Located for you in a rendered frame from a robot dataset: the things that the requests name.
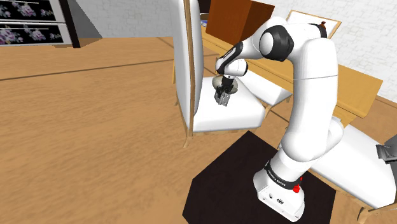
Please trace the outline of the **grey boxy object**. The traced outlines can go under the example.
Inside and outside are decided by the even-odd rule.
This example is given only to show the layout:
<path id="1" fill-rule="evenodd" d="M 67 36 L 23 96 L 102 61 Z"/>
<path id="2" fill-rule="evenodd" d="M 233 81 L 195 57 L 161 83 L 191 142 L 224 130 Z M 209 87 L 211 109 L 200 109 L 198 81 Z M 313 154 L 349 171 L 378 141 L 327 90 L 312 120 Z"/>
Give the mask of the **grey boxy object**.
<path id="1" fill-rule="evenodd" d="M 376 145 L 379 159 L 383 159 L 386 164 L 397 162 L 397 134 L 387 140 L 383 145 Z"/>

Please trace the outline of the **white chair with wooden frame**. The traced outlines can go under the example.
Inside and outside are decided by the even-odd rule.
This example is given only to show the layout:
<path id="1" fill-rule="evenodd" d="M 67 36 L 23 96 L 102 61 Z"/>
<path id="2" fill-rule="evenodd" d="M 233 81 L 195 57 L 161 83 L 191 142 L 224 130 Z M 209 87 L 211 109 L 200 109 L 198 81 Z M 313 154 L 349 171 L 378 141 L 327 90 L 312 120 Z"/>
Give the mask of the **white chair with wooden frame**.
<path id="1" fill-rule="evenodd" d="M 205 133 L 254 130 L 265 116 L 262 103 L 239 80 L 226 106 L 214 98 L 213 77 L 203 77 L 204 54 L 198 0 L 169 0 L 174 45 L 176 104 L 186 133 L 184 147 L 193 136 Z"/>
<path id="2" fill-rule="evenodd" d="M 286 21 L 290 24 L 320 24 L 321 22 L 324 22 L 328 39 L 332 38 L 336 30 L 341 25 L 341 21 L 324 18 L 296 10 L 291 10 L 289 12 Z"/>
<path id="3" fill-rule="evenodd" d="M 240 76 L 239 79 L 252 94 L 264 103 L 265 118 L 274 106 L 282 101 L 289 102 L 293 95 L 288 90 L 266 80 L 252 71 L 248 71 L 244 76 Z"/>

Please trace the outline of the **cabinet with floral drawers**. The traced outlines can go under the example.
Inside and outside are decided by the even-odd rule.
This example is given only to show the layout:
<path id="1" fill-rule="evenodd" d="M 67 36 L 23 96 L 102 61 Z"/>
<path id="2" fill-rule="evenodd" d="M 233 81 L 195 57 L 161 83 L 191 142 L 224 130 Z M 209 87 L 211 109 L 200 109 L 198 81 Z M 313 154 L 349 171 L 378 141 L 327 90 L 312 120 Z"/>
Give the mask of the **cabinet with floral drawers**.
<path id="1" fill-rule="evenodd" d="M 67 0 L 0 0 L 0 46 L 80 47 Z"/>

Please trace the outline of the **brown box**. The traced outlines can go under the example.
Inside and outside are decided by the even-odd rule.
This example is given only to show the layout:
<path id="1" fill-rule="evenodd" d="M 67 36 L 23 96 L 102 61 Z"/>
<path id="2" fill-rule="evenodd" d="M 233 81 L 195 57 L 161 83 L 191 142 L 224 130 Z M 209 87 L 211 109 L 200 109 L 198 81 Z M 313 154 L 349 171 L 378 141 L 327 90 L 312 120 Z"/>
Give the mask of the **brown box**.
<path id="1" fill-rule="evenodd" d="M 211 0 L 206 33 L 235 45 L 254 34 L 274 8 L 254 0 Z"/>

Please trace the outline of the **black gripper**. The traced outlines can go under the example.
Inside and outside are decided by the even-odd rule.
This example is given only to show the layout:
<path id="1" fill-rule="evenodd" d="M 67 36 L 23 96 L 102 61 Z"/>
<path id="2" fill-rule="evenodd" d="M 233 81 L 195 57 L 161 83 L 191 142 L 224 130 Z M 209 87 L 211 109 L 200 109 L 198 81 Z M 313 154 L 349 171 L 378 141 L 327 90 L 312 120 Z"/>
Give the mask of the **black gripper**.
<path id="1" fill-rule="evenodd" d="M 230 94 L 235 93 L 235 91 L 233 90 L 234 79 L 230 79 L 225 76 L 217 76 L 216 78 L 218 84 L 216 85 L 216 93 L 214 98 L 219 105 L 227 106 Z"/>

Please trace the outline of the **grey bowl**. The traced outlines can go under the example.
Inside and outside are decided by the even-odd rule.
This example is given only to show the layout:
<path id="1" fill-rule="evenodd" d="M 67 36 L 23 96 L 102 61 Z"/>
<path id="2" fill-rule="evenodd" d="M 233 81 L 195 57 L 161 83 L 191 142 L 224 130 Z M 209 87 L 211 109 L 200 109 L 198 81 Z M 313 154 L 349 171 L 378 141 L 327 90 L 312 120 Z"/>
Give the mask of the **grey bowl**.
<path id="1" fill-rule="evenodd" d="M 214 89 L 216 89 L 218 86 L 220 86 L 222 84 L 223 78 L 224 78 L 223 75 L 218 75 L 212 79 L 212 85 L 213 85 Z M 232 87 L 231 91 L 229 91 L 229 94 L 234 94 L 238 91 L 238 82 L 237 82 L 236 78 L 233 79 L 232 85 L 233 85 L 233 87 Z"/>

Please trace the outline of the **black robot stand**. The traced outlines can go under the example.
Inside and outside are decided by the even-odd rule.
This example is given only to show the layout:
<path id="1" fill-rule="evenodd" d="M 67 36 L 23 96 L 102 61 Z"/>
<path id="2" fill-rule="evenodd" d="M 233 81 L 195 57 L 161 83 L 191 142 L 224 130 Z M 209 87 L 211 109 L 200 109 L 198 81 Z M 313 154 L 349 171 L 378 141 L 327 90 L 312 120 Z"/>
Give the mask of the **black robot stand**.
<path id="1" fill-rule="evenodd" d="M 298 221 L 258 200 L 253 176 L 275 153 L 246 132 L 193 178 L 183 210 L 188 224 L 330 224 L 336 191 L 309 172 L 303 175 L 305 210 Z"/>

